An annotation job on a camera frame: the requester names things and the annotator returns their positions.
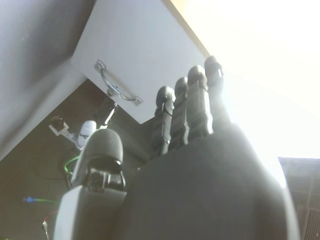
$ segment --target drawer handle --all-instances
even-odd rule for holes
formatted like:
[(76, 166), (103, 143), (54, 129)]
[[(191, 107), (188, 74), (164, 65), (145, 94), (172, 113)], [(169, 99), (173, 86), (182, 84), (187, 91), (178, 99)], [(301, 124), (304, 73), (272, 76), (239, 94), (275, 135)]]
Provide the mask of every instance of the drawer handle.
[(108, 81), (107, 77), (105, 76), (105, 74), (108, 74), (108, 72), (105, 71), (106, 65), (101, 60), (98, 60), (95, 63), (94, 69), (101, 74), (102, 80), (104, 81), (105, 85), (109, 88), (107, 91), (107, 95), (109, 97), (112, 97), (113, 95), (117, 95), (119, 98), (123, 100), (132, 102), (135, 106), (138, 106), (143, 103), (143, 101), (138, 96), (130, 97), (125, 95)]

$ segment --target radiator grille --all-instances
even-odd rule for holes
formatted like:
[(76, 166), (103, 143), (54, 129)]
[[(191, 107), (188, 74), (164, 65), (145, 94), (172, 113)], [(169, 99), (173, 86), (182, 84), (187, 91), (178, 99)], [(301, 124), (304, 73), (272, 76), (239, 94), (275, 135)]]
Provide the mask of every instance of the radiator grille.
[(320, 240), (320, 211), (310, 210), (304, 240)]

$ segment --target silver handle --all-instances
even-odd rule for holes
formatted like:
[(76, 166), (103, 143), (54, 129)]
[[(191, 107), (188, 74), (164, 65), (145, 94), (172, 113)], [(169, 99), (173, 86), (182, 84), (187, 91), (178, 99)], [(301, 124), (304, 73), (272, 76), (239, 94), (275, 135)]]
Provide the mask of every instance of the silver handle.
[(143, 101), (138, 96), (130, 97), (125, 95), (108, 81), (107, 77), (105, 76), (105, 74), (108, 74), (108, 72), (105, 71), (106, 65), (101, 60), (98, 60), (95, 63), (94, 69), (101, 74), (102, 80), (104, 81), (105, 85), (109, 88), (107, 92), (109, 97), (117, 95), (119, 98), (123, 100), (132, 102), (135, 106), (138, 106), (143, 103)]

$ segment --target wire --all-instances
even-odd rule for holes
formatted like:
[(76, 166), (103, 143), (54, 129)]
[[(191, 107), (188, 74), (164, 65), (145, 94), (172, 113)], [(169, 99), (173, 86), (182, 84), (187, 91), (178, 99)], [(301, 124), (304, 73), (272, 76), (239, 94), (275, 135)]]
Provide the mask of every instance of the wire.
[(45, 203), (51, 203), (51, 204), (59, 204), (59, 202), (57, 202), (57, 201), (52, 201), (52, 200), (43, 199), (43, 198), (34, 198), (34, 197), (31, 197), (31, 196), (24, 197), (23, 201), (27, 202), (27, 203), (45, 202)]
[(46, 217), (43, 219), (43, 221), (46, 222), (49, 217), (51, 217), (52, 215), (55, 215), (55, 214), (57, 214), (57, 213), (58, 213), (58, 211), (50, 212), (50, 213), (48, 214), (48, 216), (46, 216)]
[(64, 171), (67, 173), (67, 174), (73, 174), (73, 172), (72, 171), (69, 171), (69, 169), (68, 169), (68, 165), (70, 164), (70, 163), (72, 163), (73, 161), (75, 161), (75, 160), (77, 160), (79, 158), (79, 156), (76, 156), (76, 157), (74, 157), (74, 158), (71, 158), (70, 160), (68, 160), (65, 164), (64, 164)]

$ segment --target dark floor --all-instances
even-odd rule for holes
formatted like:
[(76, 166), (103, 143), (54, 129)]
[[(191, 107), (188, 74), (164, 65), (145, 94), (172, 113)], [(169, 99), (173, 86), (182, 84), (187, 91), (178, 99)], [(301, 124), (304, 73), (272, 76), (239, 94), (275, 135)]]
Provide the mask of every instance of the dark floor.
[[(67, 187), (58, 163), (77, 154), (72, 151), (72, 143), (51, 132), (49, 119), (60, 116), (77, 133), (84, 121), (92, 119), (105, 99), (103, 92), (86, 81), (0, 161), (0, 236), (13, 240), (45, 239), (42, 222), (58, 206), (26, 203), (23, 198), (60, 201)], [(109, 127), (119, 133), (123, 142), (123, 172), (130, 184), (137, 168), (148, 160), (151, 124), (140, 125), (119, 109)], [(48, 220), (49, 234), (53, 232), (54, 222), (55, 217)]]

